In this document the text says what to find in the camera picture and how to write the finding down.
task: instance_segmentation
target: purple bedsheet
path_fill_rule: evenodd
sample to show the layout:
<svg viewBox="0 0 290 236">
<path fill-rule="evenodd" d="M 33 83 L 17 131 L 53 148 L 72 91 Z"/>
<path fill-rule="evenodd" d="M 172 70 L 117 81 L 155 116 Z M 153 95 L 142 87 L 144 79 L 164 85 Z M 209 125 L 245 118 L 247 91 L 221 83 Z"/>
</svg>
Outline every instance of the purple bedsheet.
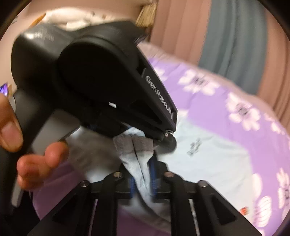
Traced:
<svg viewBox="0 0 290 236">
<path fill-rule="evenodd" d="M 253 225 L 271 236 L 290 209 L 289 136 L 280 123 L 243 101 L 228 88 L 182 63 L 150 60 L 181 115 L 194 124 L 239 143 L 253 166 L 255 218 Z M 34 192 L 34 207 L 42 218 L 80 180 L 68 163 L 62 164 Z M 118 236 L 167 235 L 119 210 Z"/>
</svg>

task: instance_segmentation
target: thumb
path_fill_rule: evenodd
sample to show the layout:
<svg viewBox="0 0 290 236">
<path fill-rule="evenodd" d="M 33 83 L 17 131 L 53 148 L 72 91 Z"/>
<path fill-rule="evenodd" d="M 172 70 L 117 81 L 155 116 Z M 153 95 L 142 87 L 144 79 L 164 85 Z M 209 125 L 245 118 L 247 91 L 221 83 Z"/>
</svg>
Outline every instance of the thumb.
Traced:
<svg viewBox="0 0 290 236">
<path fill-rule="evenodd" d="M 0 146 L 10 152 L 18 151 L 23 144 L 20 125 L 8 99 L 0 93 Z"/>
</svg>

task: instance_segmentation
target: wall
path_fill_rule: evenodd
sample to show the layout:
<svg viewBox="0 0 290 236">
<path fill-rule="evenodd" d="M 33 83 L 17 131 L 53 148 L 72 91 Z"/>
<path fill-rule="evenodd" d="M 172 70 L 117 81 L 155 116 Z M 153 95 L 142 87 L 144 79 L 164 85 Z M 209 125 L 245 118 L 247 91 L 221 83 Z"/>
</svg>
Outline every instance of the wall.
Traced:
<svg viewBox="0 0 290 236">
<path fill-rule="evenodd" d="M 10 67 L 11 50 L 15 38 L 46 10 L 67 6 L 90 9 L 96 13 L 111 13 L 119 18 L 132 20 L 137 19 L 141 10 L 140 2 L 136 3 L 133 0 L 33 0 L 19 14 L 18 21 L 10 25 L 0 41 L 0 85 L 8 82 L 12 84 L 13 90 L 16 89 Z"/>
</svg>

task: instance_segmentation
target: metal bolt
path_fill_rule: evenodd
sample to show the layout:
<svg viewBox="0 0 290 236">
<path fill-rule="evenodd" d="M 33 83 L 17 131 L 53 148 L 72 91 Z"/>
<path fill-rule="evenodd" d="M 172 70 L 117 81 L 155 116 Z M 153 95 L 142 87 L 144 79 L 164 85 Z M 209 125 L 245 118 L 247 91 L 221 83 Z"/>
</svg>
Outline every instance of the metal bolt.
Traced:
<svg viewBox="0 0 290 236">
<path fill-rule="evenodd" d="M 204 180 L 198 181 L 198 185 L 202 188 L 207 187 L 208 183 Z"/>
<path fill-rule="evenodd" d="M 173 131 L 168 129 L 168 130 L 166 130 L 166 133 L 173 134 Z"/>
<path fill-rule="evenodd" d="M 114 173 L 114 177 L 116 177 L 116 178 L 121 178 L 122 176 L 123 176 L 123 173 L 120 172 L 120 171 L 116 171 L 116 172 Z"/>
<path fill-rule="evenodd" d="M 83 181 L 81 181 L 81 187 L 83 187 L 83 188 L 88 187 L 89 183 L 90 183 L 89 181 L 83 180 Z"/>
<path fill-rule="evenodd" d="M 174 176 L 174 173 L 170 172 L 170 171 L 167 171 L 164 173 L 164 176 L 167 177 L 167 178 L 171 178 Z"/>
</svg>

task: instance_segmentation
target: human hand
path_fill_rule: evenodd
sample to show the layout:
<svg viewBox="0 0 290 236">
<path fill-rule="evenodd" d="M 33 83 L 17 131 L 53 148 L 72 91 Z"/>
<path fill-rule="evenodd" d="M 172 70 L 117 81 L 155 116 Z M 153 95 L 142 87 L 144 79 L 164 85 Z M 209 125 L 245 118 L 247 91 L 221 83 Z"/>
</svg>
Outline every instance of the human hand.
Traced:
<svg viewBox="0 0 290 236">
<path fill-rule="evenodd" d="M 20 125 L 8 99 L 0 93 L 0 146 L 9 152 L 17 152 L 22 145 Z M 40 187 L 52 170 L 67 159 L 68 154 L 66 143 L 57 142 L 48 146 L 44 156 L 28 154 L 20 157 L 17 162 L 20 187 L 25 190 Z"/>
</svg>

